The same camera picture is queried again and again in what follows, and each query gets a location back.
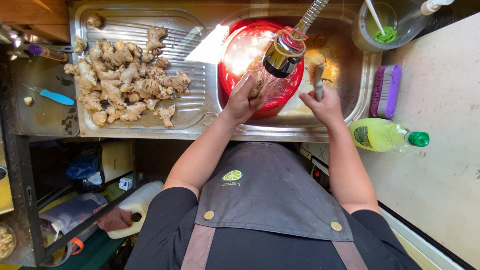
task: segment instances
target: sink basin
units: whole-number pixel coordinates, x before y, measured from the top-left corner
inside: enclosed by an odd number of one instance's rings
[[[173,128],[163,127],[161,120],[149,111],[136,122],[115,122],[98,127],[91,121],[91,112],[80,109],[81,136],[196,139],[225,106],[219,91],[217,62],[227,26],[241,19],[266,19],[295,26],[310,5],[259,4],[251,7],[250,2],[244,5],[177,3],[136,2],[133,7],[112,2],[108,5],[74,2],[71,14],[75,23],[71,25],[71,34],[79,34],[90,46],[95,40],[107,37],[133,41],[144,47],[146,29],[150,25],[165,26],[168,37],[164,41],[167,46],[163,55],[172,63],[172,67],[166,69],[167,75],[184,71],[192,78],[190,95],[177,95],[174,100],[164,100],[157,105],[177,105],[178,110],[172,117]],[[346,123],[368,116],[375,71],[381,61],[381,53],[364,53],[351,40],[351,23],[361,3],[337,4],[334,1],[307,32],[305,65],[308,66],[312,50],[318,50],[327,58],[323,77],[328,80],[324,83],[338,91]],[[91,12],[98,12],[105,18],[106,26],[102,31],[85,23]],[[299,93],[312,89],[305,71],[297,93],[275,116],[248,120],[237,128],[233,139],[328,142],[326,128],[298,98]]]

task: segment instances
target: hand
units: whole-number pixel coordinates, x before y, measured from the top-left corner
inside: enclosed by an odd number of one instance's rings
[[[255,85],[254,71],[247,71],[233,88],[228,103],[221,114],[236,125],[245,123],[254,112],[264,105],[263,93],[258,94],[256,98],[248,99],[248,94]]]
[[[339,123],[345,124],[340,98],[332,88],[324,85],[323,98],[320,102],[317,101],[314,91],[308,94],[301,93],[299,97],[312,110],[313,115],[327,128],[331,128]]]

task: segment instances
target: lemon logo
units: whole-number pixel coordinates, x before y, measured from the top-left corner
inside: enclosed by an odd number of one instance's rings
[[[230,182],[230,181],[237,181],[243,177],[243,173],[238,170],[233,170],[228,172],[222,177],[222,181]]]

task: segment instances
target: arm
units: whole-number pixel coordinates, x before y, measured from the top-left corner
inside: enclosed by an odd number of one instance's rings
[[[350,214],[361,209],[380,213],[375,190],[343,120],[336,91],[324,85],[324,98],[320,102],[314,99],[313,92],[300,94],[300,98],[328,130],[328,171],[333,197]]]
[[[255,75],[252,72],[245,73],[232,90],[225,109],[175,163],[163,190],[185,187],[198,198],[199,190],[212,175],[237,126],[263,106],[262,93],[257,98],[247,98],[254,84]]]

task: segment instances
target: knife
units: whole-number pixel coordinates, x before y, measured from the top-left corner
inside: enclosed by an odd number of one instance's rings
[[[75,102],[71,98],[68,98],[68,97],[66,97],[62,94],[53,93],[53,92],[50,92],[46,89],[42,89],[42,88],[39,88],[39,87],[36,87],[36,86],[29,86],[29,85],[26,85],[26,84],[23,84],[23,85],[25,87],[27,87],[28,89],[39,93],[41,96],[47,97],[47,98],[49,98],[53,101],[56,101],[58,103],[61,103],[61,104],[64,104],[64,105],[69,105],[69,106],[75,104]]]

